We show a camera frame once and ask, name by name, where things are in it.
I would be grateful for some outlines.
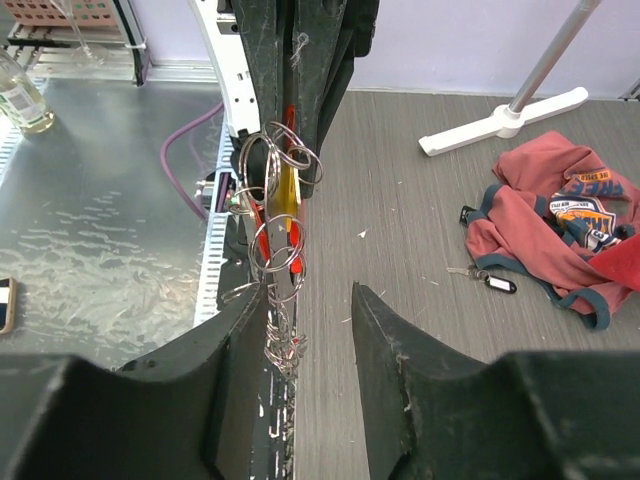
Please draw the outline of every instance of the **keychain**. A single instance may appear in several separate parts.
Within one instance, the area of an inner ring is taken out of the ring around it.
[[[447,268],[447,272],[458,275],[466,275],[472,280],[483,282],[487,287],[499,290],[504,293],[514,294],[518,291],[518,287],[511,280],[506,278],[495,277],[486,270],[479,270],[475,265],[467,268]]]

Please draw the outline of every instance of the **phone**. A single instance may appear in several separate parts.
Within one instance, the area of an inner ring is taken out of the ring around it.
[[[16,314],[16,292],[18,282],[13,278],[0,280],[0,335],[13,329]]]

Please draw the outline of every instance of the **bottle label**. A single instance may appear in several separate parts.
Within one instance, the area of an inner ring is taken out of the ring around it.
[[[34,102],[20,85],[0,92],[0,108],[18,127],[30,127],[42,120],[45,114],[44,108]]]

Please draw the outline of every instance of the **white pole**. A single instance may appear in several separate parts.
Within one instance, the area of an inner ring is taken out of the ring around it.
[[[578,87],[570,92],[527,105],[551,69],[585,25],[601,0],[581,0],[544,52],[509,105],[500,105],[483,120],[436,135],[422,137],[420,146],[429,156],[455,150],[485,138],[511,138],[529,123],[573,110],[582,105],[589,93]]]

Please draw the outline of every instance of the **key tag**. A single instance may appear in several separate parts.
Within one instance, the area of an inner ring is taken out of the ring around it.
[[[518,287],[511,280],[507,280],[506,278],[494,277],[486,270],[479,270],[476,273],[476,278],[482,281],[482,283],[484,283],[487,287],[492,288],[493,290],[508,293],[509,295],[513,295],[518,291]]]
[[[477,211],[478,210],[476,210],[475,208],[472,208],[469,205],[465,205],[464,207],[462,207],[462,210],[460,211],[460,216],[458,217],[458,220],[462,225],[464,225],[465,227],[468,227],[469,226],[469,219],[467,218],[468,215],[470,213],[477,212]]]

